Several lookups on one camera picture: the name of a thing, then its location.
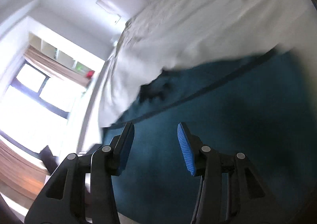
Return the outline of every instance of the bed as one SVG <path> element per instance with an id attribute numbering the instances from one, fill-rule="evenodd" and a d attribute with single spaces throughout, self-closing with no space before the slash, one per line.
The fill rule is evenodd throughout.
<path id="1" fill-rule="evenodd" d="M 310 161 L 306 161 L 314 159 L 316 150 L 317 14 L 314 0 L 147 0 L 140 8 L 136 7 L 135 15 L 126 15 L 131 19 L 109 60 L 99 108 L 99 124 L 105 127 L 104 144 L 120 134 L 126 121 L 132 121 L 136 127 L 126 172 L 113 179 L 119 212 L 139 223 L 189 223 L 199 184 L 197 180 L 190 180 L 184 163 L 182 166 L 177 140 L 175 142 L 176 130 L 171 127 L 179 121 L 189 121 L 190 127 L 217 150 L 227 153 L 243 150 L 250 155 L 288 214 L 295 213 L 314 188 L 317 173 Z M 281 56 L 263 65 L 264 72 L 245 76 L 245 83 L 230 82 L 208 93 L 207 99 L 202 96 L 204 103 L 197 99 L 184 103 L 179 98 L 183 100 L 183 107 L 180 107 L 171 101 L 171 96 L 177 97 L 175 90 L 186 90 L 186 82 L 205 81 L 206 72 L 199 72 L 197 68 L 218 68 L 218 72 L 209 73 L 208 77 L 213 79 L 221 69 L 228 69 L 231 64 L 239 65 L 237 59 L 247 61 L 250 55 L 263 54 L 276 46 Z M 290 49 L 301 71 L 292 65 L 289 54 L 283 54 Z M 283 62 L 280 70 L 276 62 Z M 289 77 L 298 82 L 292 83 L 287 78 L 287 69 L 292 69 Z M 198 71 L 192 76 L 200 74 L 197 79 L 191 79 L 187 70 Z M 168 83 L 166 73 L 172 84 L 172 92 L 167 89 L 168 99 L 163 101 L 162 94 L 157 93 L 155 97 L 154 93 L 142 103 L 145 87 L 151 90 L 156 83 L 161 83 L 160 92 L 164 90 Z M 305 84 L 295 78 L 301 75 Z M 273 81 L 281 83 L 275 86 Z M 281 89 L 282 83 L 287 82 L 294 90 Z M 250 90 L 245 97 L 228 97 L 228 94 L 233 93 L 235 97 L 240 90 L 246 91 L 245 84 L 257 84 L 254 87 L 262 92 L 273 91 L 266 96 Z M 296 91 L 302 90 L 307 90 L 308 95 L 287 101 L 286 95 L 295 96 Z M 270 99 L 277 100 L 278 94 L 279 103 L 273 110 L 269 105 L 276 101 Z M 306 96 L 310 98 L 309 103 L 299 103 L 305 101 L 299 98 Z M 227 105 L 223 98 L 228 98 L 230 104 Z M 282 123 L 274 126 L 274 115 L 259 117 L 255 114 L 261 111 L 254 107 L 260 105 L 261 100 L 257 98 L 263 99 L 261 107 L 282 116 L 283 120 L 279 121 Z M 173 107 L 165 107 L 166 101 Z M 202 116 L 221 128 L 204 122 Z M 257 120 L 264 123 L 266 118 L 272 122 L 258 128 Z M 310 144 L 310 149 L 299 146 L 299 139 L 303 137 L 305 146 Z"/>
<path id="2" fill-rule="evenodd" d="M 121 7 L 132 8 L 131 3 Z M 162 69 L 240 58 L 276 45 L 297 49 L 309 90 L 317 93 L 317 18 L 311 0 L 147 0 L 134 8 L 134 16 L 118 12 L 131 19 L 109 62 L 99 108 L 101 127 L 114 123 L 140 86 Z"/>

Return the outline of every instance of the white bedsheet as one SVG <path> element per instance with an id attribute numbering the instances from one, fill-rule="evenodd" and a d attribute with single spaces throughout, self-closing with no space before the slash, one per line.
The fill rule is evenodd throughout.
<path id="1" fill-rule="evenodd" d="M 311 0 L 157 0 L 131 21 L 120 42 L 101 98 L 101 127 L 114 123 L 161 69 L 240 58 L 277 44 L 296 49 L 309 91 L 317 95 L 317 12 Z"/>

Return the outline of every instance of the beige curtain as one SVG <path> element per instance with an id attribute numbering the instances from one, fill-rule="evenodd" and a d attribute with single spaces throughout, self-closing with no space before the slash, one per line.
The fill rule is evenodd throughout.
<path id="1" fill-rule="evenodd" d="M 37 197 L 46 175 L 46 170 L 30 163 L 0 140 L 0 188 L 7 197 L 29 207 L 28 201 Z"/>
<path id="2" fill-rule="evenodd" d="M 88 86 L 90 81 L 88 78 L 61 65 L 31 45 L 24 53 L 24 57 L 29 63 L 48 73 L 50 76 L 55 76 L 62 80 L 69 79 L 83 87 Z"/>

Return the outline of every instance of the window frame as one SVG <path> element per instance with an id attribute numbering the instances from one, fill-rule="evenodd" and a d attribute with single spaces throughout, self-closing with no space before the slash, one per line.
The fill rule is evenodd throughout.
<path id="1" fill-rule="evenodd" d="M 25 85 L 23 85 L 18 79 L 17 76 L 19 74 L 19 72 L 21 71 L 21 69 L 25 66 L 25 65 L 29 65 L 31 66 L 33 69 L 35 69 L 36 71 L 40 72 L 41 74 L 43 74 L 45 76 L 45 79 L 39 89 L 38 92 L 34 92 L 33 90 L 31 90 L 30 88 L 26 87 Z M 55 113 L 56 115 L 59 115 L 61 117 L 63 117 L 64 119 L 68 118 L 68 114 L 69 112 L 66 112 L 56 106 L 54 106 L 53 104 L 50 104 L 48 102 L 46 102 L 45 100 L 43 100 L 40 95 L 41 92 L 43 90 L 43 88 L 45 87 L 47 81 L 50 79 L 51 77 L 49 77 L 48 75 L 46 75 L 45 73 L 43 73 L 42 71 L 40 71 L 39 69 L 37 69 L 35 66 L 33 66 L 32 64 L 30 64 L 28 61 L 24 61 L 21 66 L 19 67 L 19 69 L 17 70 L 14 78 L 12 79 L 10 86 L 14 87 L 15 89 L 19 90 L 21 93 L 25 94 L 26 96 L 28 96 L 29 98 L 31 98 L 32 100 L 36 101 L 37 103 L 39 103 L 41 106 L 43 106 L 44 108 L 48 109 L 50 112 Z M 30 154 L 31 156 L 40 159 L 39 153 L 37 152 L 33 152 L 32 150 L 26 148 L 25 146 L 21 145 L 20 143 L 18 143 L 17 141 L 15 141 L 12 137 L 10 137 L 9 135 L 7 135 L 5 132 L 3 132 L 0 129 L 0 136 L 2 136 L 4 139 L 6 139 L 7 141 L 9 141 L 11 144 L 15 145 L 16 147 L 18 147 L 19 149 L 23 150 L 24 152 Z"/>

